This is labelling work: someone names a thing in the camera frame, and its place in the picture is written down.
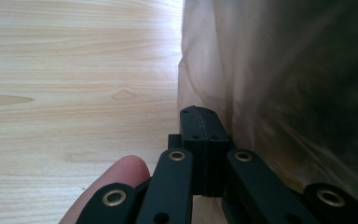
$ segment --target wooden surface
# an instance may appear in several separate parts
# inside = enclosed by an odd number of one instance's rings
[[[178,133],[182,1],[0,1],[0,223],[58,223]]]

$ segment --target round metal fastener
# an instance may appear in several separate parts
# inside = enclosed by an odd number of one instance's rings
[[[118,198],[114,199],[114,200],[110,200],[109,196],[116,194],[118,196]],[[105,195],[103,196],[103,204],[109,207],[112,206],[116,206],[119,205],[121,203],[123,203],[126,200],[127,194],[124,190],[122,189],[113,189],[110,190],[109,192],[105,193]]]
[[[330,189],[319,189],[316,191],[316,195],[322,202],[333,207],[342,207],[345,205],[345,200]]]
[[[170,154],[168,154],[168,158],[172,161],[182,161],[186,157],[186,154],[181,151],[173,151]]]
[[[243,151],[235,153],[235,158],[239,161],[251,161],[253,159],[251,154]]]

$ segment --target skin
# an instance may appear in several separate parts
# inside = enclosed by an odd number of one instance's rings
[[[107,169],[71,206],[61,220],[61,224],[76,223],[81,211],[94,193],[103,186],[122,183],[136,188],[150,177],[145,162],[136,156],[127,156]]]

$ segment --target light wood floor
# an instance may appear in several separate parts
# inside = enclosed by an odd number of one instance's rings
[[[0,223],[57,223],[178,133],[180,0],[0,0]]]

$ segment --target translucent plastic sheet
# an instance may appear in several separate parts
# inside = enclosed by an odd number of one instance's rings
[[[179,108],[216,111],[291,188],[358,199],[358,1],[188,0],[182,50]]]

